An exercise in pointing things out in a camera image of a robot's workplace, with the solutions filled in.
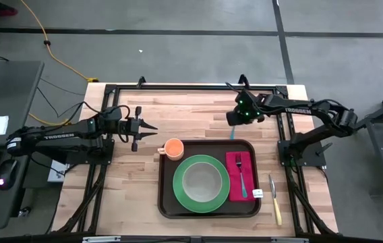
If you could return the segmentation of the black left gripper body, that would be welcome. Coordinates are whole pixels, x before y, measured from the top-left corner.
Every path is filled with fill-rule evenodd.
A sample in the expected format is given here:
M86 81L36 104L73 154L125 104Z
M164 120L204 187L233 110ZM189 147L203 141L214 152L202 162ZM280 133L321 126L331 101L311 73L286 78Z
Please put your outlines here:
M136 152L138 150L138 137L140 135L139 129L141 125L140 114L142 112L142 108L137 106L135 109L135 117L127 116L125 121L119 121L117 126L117 133L120 141L123 143L129 142L129 137L132 137L131 150Z

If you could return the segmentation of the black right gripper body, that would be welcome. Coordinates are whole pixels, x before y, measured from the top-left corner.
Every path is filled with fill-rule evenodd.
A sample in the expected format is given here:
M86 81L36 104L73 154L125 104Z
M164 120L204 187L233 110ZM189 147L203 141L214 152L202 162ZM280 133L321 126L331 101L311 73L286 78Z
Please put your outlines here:
M230 126L251 124L255 120L260 123L265 120L264 112L261 109L266 94L254 95L243 89L238 92L235 98L236 106L232 111L226 112L226 119Z

